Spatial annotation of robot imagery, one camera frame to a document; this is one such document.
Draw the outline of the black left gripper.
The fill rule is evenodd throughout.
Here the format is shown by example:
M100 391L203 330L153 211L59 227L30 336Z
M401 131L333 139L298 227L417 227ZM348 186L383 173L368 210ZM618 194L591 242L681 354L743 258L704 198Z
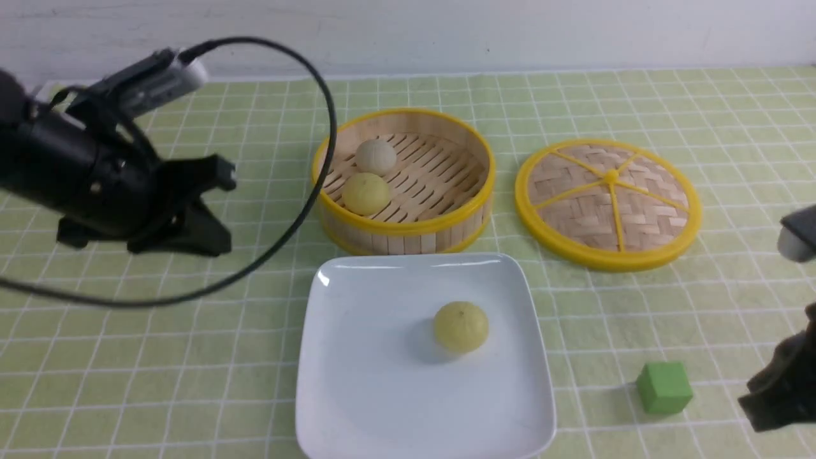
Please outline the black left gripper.
M63 215L58 239L129 243L132 254L218 258L232 250L230 230L202 194L234 191L233 163L213 154L159 166L140 142L115 131L120 116L94 103L89 126L29 96L2 97L2 190ZM172 209L163 200L191 200Z

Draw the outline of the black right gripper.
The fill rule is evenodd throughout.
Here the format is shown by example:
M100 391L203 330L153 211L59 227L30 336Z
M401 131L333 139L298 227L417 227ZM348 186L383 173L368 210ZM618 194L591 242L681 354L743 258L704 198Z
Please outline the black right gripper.
M775 347L769 363L747 381L738 403L757 433L815 423L815 304L804 330Z

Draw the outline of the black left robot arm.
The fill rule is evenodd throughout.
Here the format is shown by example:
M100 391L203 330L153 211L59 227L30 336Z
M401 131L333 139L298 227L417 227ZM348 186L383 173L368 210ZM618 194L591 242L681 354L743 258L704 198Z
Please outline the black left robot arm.
M161 159L131 117L88 88L64 88L47 104L2 72L1 89L2 190L61 215L58 243L208 258L232 250L201 195L233 191L233 163Z

